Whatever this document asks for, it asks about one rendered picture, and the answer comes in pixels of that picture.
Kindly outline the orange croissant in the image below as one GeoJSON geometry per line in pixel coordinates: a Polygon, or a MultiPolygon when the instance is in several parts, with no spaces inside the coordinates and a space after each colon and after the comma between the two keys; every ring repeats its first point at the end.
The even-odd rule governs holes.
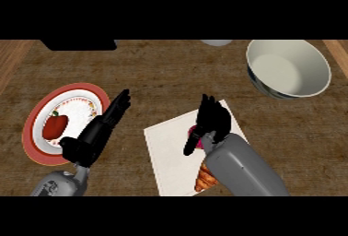
{"type": "Polygon", "coordinates": [[[202,163],[198,178],[196,178],[195,191],[199,193],[201,191],[209,189],[217,184],[218,184],[218,180],[214,174],[209,172],[205,163],[202,163]]]}

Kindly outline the red rimmed white plate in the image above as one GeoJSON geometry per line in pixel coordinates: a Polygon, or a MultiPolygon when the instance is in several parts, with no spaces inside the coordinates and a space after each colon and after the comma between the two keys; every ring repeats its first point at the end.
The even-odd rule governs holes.
{"type": "Polygon", "coordinates": [[[35,105],[27,117],[22,145],[34,162],[58,166],[68,162],[62,157],[61,139],[78,137],[86,125],[100,115],[111,104],[103,89],[90,83],[74,83],[52,91],[35,105]],[[47,140],[43,137],[46,121],[52,116],[66,116],[68,124],[61,136],[47,140]]]}

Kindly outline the white placemat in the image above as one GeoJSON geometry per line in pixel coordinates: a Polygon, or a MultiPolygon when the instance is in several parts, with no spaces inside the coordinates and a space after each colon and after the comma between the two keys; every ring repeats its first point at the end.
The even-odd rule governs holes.
{"type": "Polygon", "coordinates": [[[193,196],[201,163],[205,159],[202,149],[190,156],[183,154],[189,130],[196,124],[198,111],[145,129],[148,153],[150,157],[159,196],[193,196]]]}

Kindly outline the pink cupcake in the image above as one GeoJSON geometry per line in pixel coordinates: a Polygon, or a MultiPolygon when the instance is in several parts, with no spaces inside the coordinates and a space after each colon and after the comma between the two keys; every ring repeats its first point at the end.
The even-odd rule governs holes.
{"type": "Polygon", "coordinates": [[[201,138],[196,139],[196,138],[192,136],[192,133],[193,133],[195,129],[196,129],[196,126],[193,125],[193,126],[189,128],[189,131],[187,131],[187,140],[189,140],[189,142],[190,142],[190,144],[195,144],[195,145],[196,145],[196,146],[195,146],[196,149],[204,149],[204,145],[202,145],[202,143],[201,143],[201,138]]]}

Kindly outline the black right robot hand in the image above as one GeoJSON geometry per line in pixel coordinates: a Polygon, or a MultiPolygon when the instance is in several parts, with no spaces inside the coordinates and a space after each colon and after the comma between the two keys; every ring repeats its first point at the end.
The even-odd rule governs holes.
{"type": "MultiPolygon", "coordinates": [[[[212,144],[218,144],[232,131],[232,115],[214,96],[202,95],[196,118],[196,129],[192,136],[199,139],[214,133],[212,144]]],[[[195,144],[186,141],[183,154],[189,156],[195,151],[195,144]]]]}

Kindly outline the black appliance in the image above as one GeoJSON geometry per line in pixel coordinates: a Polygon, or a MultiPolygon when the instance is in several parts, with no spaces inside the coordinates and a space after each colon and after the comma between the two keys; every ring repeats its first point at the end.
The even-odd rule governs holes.
{"type": "Polygon", "coordinates": [[[114,40],[43,40],[43,44],[52,51],[112,51],[117,49],[114,40]]]}

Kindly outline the pale grey round object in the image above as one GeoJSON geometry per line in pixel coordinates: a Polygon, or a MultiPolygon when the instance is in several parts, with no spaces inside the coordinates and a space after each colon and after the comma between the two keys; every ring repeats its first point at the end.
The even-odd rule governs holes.
{"type": "Polygon", "coordinates": [[[201,40],[205,44],[220,47],[232,43],[233,40],[201,40]]]}

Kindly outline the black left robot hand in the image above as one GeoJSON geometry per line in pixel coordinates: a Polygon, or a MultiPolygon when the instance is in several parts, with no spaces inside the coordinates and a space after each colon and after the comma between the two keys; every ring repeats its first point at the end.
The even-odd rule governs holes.
{"type": "Polygon", "coordinates": [[[130,90],[124,89],[106,111],[87,124],[77,138],[65,136],[59,142],[62,157],[84,168],[94,164],[108,144],[114,128],[131,106],[130,90]]]}

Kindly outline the red bell pepper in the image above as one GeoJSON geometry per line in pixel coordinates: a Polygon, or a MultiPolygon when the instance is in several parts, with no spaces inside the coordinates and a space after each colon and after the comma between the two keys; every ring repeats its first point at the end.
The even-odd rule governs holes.
{"type": "Polygon", "coordinates": [[[52,112],[43,127],[43,138],[46,140],[58,139],[68,125],[68,116],[61,115],[58,111],[52,112]]]}

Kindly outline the white bowl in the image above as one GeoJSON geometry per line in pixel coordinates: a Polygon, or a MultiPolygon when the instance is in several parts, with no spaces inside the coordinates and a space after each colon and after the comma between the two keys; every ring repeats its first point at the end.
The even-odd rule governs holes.
{"type": "Polygon", "coordinates": [[[246,63],[255,88],[274,99],[310,98],[330,85],[330,65],[305,40],[252,40],[246,63]]]}

